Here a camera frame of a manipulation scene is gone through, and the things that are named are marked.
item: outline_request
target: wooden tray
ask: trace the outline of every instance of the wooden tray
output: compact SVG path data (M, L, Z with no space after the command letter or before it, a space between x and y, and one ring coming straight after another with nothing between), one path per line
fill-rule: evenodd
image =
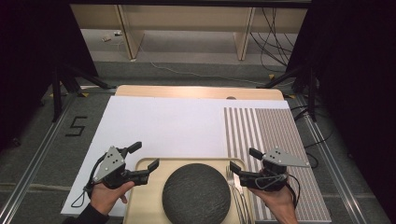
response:
M140 160L136 165L136 170L146 170L148 165L155 159L146 158ZM164 158L160 159L160 166L152 172L148 179L146 186L138 186L131 190L130 198L125 212L124 224L135 223L156 223L156 224L170 224L171 222L166 217L163 211L163 186L168 177L178 168L190 163L202 163L210 165L218 170L225 178L225 167L230 165L230 161L239 165L242 170L245 170L245 164L239 159L230 158ZM250 192L247 188L243 188L245 197L247 198L247 207L250 217L252 217ZM236 205L231 195L231 206L226 218L222 223L239 223L238 213L236 212Z

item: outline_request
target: round black plate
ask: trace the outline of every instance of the round black plate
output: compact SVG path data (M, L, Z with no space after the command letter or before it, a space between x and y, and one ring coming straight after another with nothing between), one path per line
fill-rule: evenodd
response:
M178 168L163 187L163 210L173 224L219 224L227 216L230 204L227 181L206 164Z

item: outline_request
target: silverware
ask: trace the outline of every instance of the silverware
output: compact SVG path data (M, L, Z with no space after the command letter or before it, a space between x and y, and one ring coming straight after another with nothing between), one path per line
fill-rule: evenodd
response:
M239 191L239 195L241 196L247 224L251 224L250 213L248 212L248 203L245 198L244 190L242 189L241 182L239 180L239 176L234 173L233 173L233 183L235 185L235 188Z
M235 183L233 182L233 172L230 170L230 166L226 166L226 176L227 183L230 185L231 190L233 192L233 198L236 204L236 211L238 212L239 222L241 224L245 224L244 214L242 214L241 205L239 204L238 197L236 195Z

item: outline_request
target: gray carpet floor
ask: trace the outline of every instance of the gray carpet floor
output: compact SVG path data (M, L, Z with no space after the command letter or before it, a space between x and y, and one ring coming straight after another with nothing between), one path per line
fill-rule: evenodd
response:
M270 81L269 73L265 72L260 65L254 64L157 64L169 69L183 71L183 74L159 69L150 63L95 63L95 65L101 80L111 85L255 88L258 83ZM78 82L82 86L91 85L91 83L80 78ZM275 88L282 90L285 96L292 94L290 85L279 85ZM72 186L79 167L84 160L96 128L105 111L106 104L110 96L114 94L100 89L88 89L85 92L88 93L87 97L78 97L71 104L60 131L57 133L46 158L35 176L33 184L23 198L11 223L61 223L64 220L64 216L60 212L67 197L68 188ZM286 98L286 100L290 108L300 105L296 99ZM13 187L20 180L51 125L53 107L50 90L43 97L43 101L44 105L37 107L30 122L26 123L24 131L19 136L21 146L15 147L10 144L7 149L0 153L0 206L3 206ZM317 105L321 104L322 102L318 98ZM298 109L292 111L294 115L299 112ZM329 136L326 143L357 198L363 214L371 223L389 223L374 194L362 178L359 169L354 161L348 157L347 148L333 126L332 118L327 113L325 105L318 108L316 112L317 124L323 135L325 137ZM78 120L78 125L85 126L85 129L81 136L66 136L68 133L76 133L76 130L70 129L75 116L87 117L86 119ZM296 126L304 146L309 146L315 143L315 139L309 132L305 119L309 118L296 120ZM332 215L332 223L353 223L337 188L332 182L328 167L326 167L318 152L318 147L308 147L306 151L318 159L318 167L313 169L313 171L327 208ZM120 218L111 218L108 223L121 222L122 219Z

